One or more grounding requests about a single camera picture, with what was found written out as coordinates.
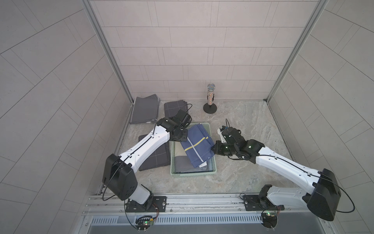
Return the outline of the green plastic basket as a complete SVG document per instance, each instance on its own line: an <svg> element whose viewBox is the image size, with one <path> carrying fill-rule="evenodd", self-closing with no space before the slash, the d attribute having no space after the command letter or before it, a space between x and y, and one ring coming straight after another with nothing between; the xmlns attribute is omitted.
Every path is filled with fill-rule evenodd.
<svg viewBox="0 0 374 234"><path fill-rule="evenodd" d="M170 175L173 177L206 176L217 172L210 124L192 123L186 142L170 142Z"/></svg>

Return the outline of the beige grey striped pillowcase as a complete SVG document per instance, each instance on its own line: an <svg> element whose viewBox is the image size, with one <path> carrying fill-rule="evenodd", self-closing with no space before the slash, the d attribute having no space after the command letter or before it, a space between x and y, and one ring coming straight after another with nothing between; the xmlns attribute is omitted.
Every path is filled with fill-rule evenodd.
<svg viewBox="0 0 374 234"><path fill-rule="evenodd" d="M175 174L193 174L213 172L211 161L203 163L202 167L194 168L188 156L177 156L174 158L174 173Z"/></svg>

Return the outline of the dark grey checked pillowcase back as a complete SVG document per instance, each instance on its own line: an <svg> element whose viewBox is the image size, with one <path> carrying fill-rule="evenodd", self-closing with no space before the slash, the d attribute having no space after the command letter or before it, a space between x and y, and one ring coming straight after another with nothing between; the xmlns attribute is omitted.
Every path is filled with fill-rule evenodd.
<svg viewBox="0 0 374 234"><path fill-rule="evenodd" d="M188 112L188 103L184 100L166 102L164 104L164 113L166 118L174 117L179 110Z"/></svg>

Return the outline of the dark grey checked pillowcase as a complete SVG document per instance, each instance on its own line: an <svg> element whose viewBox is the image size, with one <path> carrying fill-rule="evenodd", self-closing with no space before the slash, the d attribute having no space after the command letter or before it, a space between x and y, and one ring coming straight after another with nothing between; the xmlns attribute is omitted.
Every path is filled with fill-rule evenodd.
<svg viewBox="0 0 374 234"><path fill-rule="evenodd" d="M169 142L157 148L139 167L139 171L145 171L158 167L168 166L171 163Z"/></svg>
<svg viewBox="0 0 374 234"><path fill-rule="evenodd" d="M166 102L164 104L164 113L166 118L174 117L179 110L188 112L188 103L184 100Z"/></svg>

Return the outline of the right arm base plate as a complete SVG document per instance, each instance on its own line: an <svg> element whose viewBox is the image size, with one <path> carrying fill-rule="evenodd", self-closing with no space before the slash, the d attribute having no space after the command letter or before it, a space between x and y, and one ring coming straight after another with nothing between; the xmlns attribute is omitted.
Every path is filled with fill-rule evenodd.
<svg viewBox="0 0 374 234"><path fill-rule="evenodd" d="M285 209L284 205L275 205L268 198L259 195L240 194L246 211L276 211L280 212Z"/></svg>

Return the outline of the blue pillowcase with stripes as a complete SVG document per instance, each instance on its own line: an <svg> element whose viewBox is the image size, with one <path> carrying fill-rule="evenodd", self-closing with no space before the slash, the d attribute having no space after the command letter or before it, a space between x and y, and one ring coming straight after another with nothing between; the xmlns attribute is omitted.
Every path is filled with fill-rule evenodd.
<svg viewBox="0 0 374 234"><path fill-rule="evenodd" d="M190 125L187 140L181 142L182 148L194 168L200 167L200 165L214 157L212 151L214 144L209 131L206 130L205 125L202 123Z"/></svg>

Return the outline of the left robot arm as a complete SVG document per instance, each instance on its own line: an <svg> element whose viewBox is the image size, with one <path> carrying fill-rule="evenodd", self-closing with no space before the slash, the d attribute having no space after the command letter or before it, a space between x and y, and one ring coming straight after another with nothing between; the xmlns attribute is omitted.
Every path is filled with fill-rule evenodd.
<svg viewBox="0 0 374 234"><path fill-rule="evenodd" d="M164 143L187 141L187 127L191 121L191 116L183 110L179 110L171 118L164 117L158 120L153 130L135 146L119 156L111 154L107 157L102 183L120 200L131 199L140 204L144 210L149 210L153 204L153 193L138 184L135 173Z"/></svg>

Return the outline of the dark grey checked pillowcase front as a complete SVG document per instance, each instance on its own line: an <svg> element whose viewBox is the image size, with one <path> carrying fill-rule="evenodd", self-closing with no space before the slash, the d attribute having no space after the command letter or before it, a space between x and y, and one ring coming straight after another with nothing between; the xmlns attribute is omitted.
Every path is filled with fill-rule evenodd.
<svg viewBox="0 0 374 234"><path fill-rule="evenodd" d="M169 142L157 148L139 167L139 171L145 171L158 167L168 166L171 163Z"/></svg>

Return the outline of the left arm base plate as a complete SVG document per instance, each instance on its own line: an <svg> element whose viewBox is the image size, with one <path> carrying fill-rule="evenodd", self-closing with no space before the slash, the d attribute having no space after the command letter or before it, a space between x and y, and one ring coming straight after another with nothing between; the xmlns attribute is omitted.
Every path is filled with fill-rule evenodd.
<svg viewBox="0 0 374 234"><path fill-rule="evenodd" d="M167 197L153 196L152 200L148 199L145 204L137 203L135 200L129 199L126 203L125 211L128 213L155 213L165 212Z"/></svg>

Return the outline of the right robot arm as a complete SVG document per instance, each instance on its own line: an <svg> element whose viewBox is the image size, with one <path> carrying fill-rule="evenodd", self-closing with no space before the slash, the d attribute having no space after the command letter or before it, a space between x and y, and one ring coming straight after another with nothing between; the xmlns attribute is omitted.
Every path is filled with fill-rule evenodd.
<svg viewBox="0 0 374 234"><path fill-rule="evenodd" d="M216 141L212 150L214 154L226 156L233 160L250 161L277 172L298 186L293 195L286 195L279 189L266 189L266 198L274 205L284 205L290 201L294 206L305 206L317 217L333 221L338 210L342 189L335 174L323 169L303 166L279 155L263 143L246 140L241 131L228 126L217 130L220 140Z"/></svg>

